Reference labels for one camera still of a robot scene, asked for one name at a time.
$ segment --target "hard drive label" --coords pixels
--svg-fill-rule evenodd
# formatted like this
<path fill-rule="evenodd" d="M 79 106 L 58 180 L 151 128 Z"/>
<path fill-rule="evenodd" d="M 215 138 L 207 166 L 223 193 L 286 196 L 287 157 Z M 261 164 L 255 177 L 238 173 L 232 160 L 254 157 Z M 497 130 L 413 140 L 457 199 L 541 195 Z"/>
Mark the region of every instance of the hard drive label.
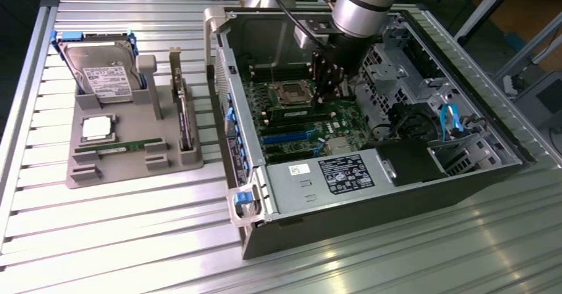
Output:
<path fill-rule="evenodd" d="M 318 163 L 333 194 L 375 186 L 361 155 L 333 158 Z"/>
<path fill-rule="evenodd" d="M 98 98 L 131 95 L 131 85 L 123 66 L 84 68 L 83 71 Z"/>

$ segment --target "blue pcie slot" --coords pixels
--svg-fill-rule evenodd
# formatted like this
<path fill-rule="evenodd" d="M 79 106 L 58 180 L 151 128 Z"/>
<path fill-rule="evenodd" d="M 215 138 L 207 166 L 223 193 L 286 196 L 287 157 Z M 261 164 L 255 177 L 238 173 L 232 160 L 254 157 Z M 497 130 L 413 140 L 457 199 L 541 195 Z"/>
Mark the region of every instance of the blue pcie slot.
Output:
<path fill-rule="evenodd" d="M 263 138 L 263 144 L 269 145 L 269 144 L 286 143 L 287 141 L 303 141 L 309 139 L 311 134 L 313 132 L 307 131 L 307 132 L 290 133 L 286 135 L 269 136 Z"/>

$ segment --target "green circuit board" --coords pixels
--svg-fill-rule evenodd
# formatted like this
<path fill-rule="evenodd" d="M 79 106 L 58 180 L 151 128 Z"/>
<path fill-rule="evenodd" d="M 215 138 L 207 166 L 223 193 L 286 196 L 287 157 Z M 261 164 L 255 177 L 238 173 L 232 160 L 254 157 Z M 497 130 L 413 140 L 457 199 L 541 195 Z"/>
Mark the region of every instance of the green circuit board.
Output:
<path fill-rule="evenodd" d="M 369 128 L 355 101 L 337 99 L 313 107 L 311 80 L 250 82 L 244 88 L 269 163 L 349 153 L 366 143 Z M 303 133 L 306 139 L 267 143 L 267 139 Z"/>

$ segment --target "gray parts tray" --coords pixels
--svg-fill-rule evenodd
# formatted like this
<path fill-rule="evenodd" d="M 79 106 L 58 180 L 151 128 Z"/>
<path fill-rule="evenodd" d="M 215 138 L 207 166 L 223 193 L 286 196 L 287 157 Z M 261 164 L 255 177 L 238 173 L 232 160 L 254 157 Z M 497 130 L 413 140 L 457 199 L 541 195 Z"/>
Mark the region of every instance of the gray parts tray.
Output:
<path fill-rule="evenodd" d="M 76 103 L 66 178 L 68 188 L 75 189 L 143 178 L 203 166 L 191 90 L 186 87 L 194 149 L 182 151 L 179 114 L 172 98 L 172 87 L 155 87 L 151 75 L 152 72 L 147 76 L 148 89 L 139 90 L 134 94 L 135 102 L 99 106 L 96 106 L 96 102 L 90 102 L 92 107 L 86 106 L 84 110 L 80 107 L 82 100 Z M 158 95 L 158 103 L 150 101 L 152 99 L 148 93 L 151 88 L 155 92 L 151 95 Z M 91 95 L 78 95 L 76 99 L 91 100 L 88 97 Z M 84 147 L 83 121 L 84 118 L 98 116 L 111 118 L 110 135 L 116 142 L 92 141 L 91 145 Z M 87 151 L 86 149 L 91 146 L 103 149 Z"/>

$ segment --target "floor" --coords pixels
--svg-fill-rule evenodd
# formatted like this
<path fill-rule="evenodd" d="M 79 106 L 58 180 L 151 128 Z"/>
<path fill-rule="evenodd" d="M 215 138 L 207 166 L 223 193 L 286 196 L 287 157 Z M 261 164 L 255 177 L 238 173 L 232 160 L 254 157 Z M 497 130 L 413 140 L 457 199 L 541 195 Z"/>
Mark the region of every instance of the floor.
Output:
<path fill-rule="evenodd" d="M 474 6 L 466 0 L 397 0 L 399 3 L 423 4 L 445 26 L 463 8 L 463 12 L 450 26 L 454 33 L 470 16 Z M 24 61 L 28 39 L 35 23 L 35 12 L 39 8 L 40 0 L 2 0 L 0 1 L 0 49 L 4 54 L 0 56 L 0 130 L 4 130 L 6 118 L 15 87 L 19 79 L 19 72 Z M 489 74 L 495 73 L 502 65 L 515 54 L 514 49 L 503 39 L 502 31 L 491 22 L 486 22 L 477 32 L 473 40 L 466 46 L 467 52 L 481 64 Z M 538 78 L 541 70 L 530 69 L 526 73 L 529 80 Z"/>

